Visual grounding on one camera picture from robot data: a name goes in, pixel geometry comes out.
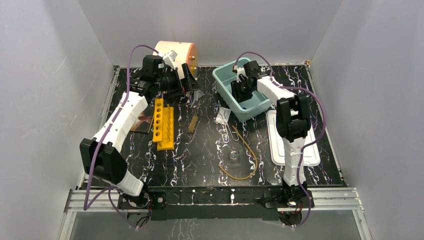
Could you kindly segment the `brown test tube brush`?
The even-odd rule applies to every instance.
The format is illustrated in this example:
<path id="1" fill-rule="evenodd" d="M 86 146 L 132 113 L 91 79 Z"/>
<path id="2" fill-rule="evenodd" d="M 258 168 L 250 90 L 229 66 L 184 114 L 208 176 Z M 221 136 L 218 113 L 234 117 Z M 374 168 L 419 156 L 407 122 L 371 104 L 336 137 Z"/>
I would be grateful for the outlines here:
<path id="1" fill-rule="evenodd" d="M 198 121 L 198 116 L 194 115 L 190 121 L 190 124 L 188 126 L 188 133 L 192 134 L 195 131 L 195 127 Z"/>

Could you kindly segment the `small white plastic packet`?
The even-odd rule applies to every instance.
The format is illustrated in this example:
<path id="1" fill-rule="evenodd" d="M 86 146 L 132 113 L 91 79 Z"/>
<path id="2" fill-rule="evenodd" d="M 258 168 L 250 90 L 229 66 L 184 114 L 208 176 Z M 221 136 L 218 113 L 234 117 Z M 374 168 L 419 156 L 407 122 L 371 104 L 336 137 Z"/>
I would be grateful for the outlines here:
<path id="1" fill-rule="evenodd" d="M 231 113 L 232 111 L 229 108 L 220 106 L 215 118 L 215 123 L 220 125 L 227 125 Z"/>

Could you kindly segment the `yellow test tube rack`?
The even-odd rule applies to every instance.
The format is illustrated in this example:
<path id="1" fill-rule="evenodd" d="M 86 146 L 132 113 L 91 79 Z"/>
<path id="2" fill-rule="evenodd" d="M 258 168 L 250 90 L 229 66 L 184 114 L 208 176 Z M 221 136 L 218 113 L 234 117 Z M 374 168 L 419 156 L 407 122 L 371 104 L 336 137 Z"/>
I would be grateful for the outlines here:
<path id="1" fill-rule="evenodd" d="M 152 141 L 157 144 L 158 151 L 175 149 L 174 123 L 174 108 L 165 105 L 163 98 L 157 98 L 154 102 Z"/>

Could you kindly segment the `tan rubber tubing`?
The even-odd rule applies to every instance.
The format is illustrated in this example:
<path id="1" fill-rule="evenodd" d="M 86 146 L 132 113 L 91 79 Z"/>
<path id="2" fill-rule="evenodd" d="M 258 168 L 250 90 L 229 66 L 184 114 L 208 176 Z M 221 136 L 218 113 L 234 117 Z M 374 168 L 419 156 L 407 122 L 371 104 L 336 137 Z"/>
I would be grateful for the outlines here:
<path id="1" fill-rule="evenodd" d="M 259 159 L 238 128 L 232 125 L 231 129 L 237 133 L 239 141 L 234 141 L 228 145 L 227 162 L 219 163 L 218 169 L 229 179 L 247 181 L 256 174 L 259 167 Z M 230 164 L 229 152 L 231 150 L 239 152 L 238 164 Z"/>

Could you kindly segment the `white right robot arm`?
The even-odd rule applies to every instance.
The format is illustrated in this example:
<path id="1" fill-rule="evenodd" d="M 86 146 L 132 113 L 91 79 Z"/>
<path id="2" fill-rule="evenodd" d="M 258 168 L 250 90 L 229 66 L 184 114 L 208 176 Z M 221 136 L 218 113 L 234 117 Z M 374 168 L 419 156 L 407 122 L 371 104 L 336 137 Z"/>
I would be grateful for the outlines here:
<path id="1" fill-rule="evenodd" d="M 303 147 L 311 129 L 308 100 L 261 71 L 256 61 L 243 67 L 233 65 L 232 72 L 236 75 L 230 84 L 235 100 L 241 103 L 250 99 L 253 92 L 259 92 L 275 104 L 275 128 L 283 141 L 285 162 L 281 199 L 286 206 L 295 207 L 307 193 Z"/>

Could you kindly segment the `small clear glass beaker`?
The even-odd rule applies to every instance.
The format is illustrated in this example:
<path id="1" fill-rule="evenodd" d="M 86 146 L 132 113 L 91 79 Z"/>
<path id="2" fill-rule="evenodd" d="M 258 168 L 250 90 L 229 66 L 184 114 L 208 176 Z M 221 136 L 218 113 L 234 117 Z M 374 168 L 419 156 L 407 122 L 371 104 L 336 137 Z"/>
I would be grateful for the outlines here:
<path id="1" fill-rule="evenodd" d="M 240 159 L 240 153 L 237 150 L 230 150 L 228 153 L 230 164 L 238 164 Z"/>

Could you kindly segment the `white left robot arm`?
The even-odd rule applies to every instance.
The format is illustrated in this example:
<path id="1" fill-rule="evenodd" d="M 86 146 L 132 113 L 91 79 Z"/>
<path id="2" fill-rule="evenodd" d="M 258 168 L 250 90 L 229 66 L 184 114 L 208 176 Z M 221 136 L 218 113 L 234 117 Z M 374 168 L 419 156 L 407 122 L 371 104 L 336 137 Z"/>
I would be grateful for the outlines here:
<path id="1" fill-rule="evenodd" d="M 177 63 L 175 55 L 169 52 L 146 55 L 141 70 L 134 77 L 127 76 L 127 90 L 109 119 L 93 137 L 84 138 L 79 145 L 89 187 L 93 178 L 97 178 L 130 196 L 135 207 L 147 206 L 150 200 L 147 188 L 128 170 L 121 155 L 123 143 L 137 117 L 158 93 L 173 97 L 199 89 L 193 69 L 187 61 Z"/>

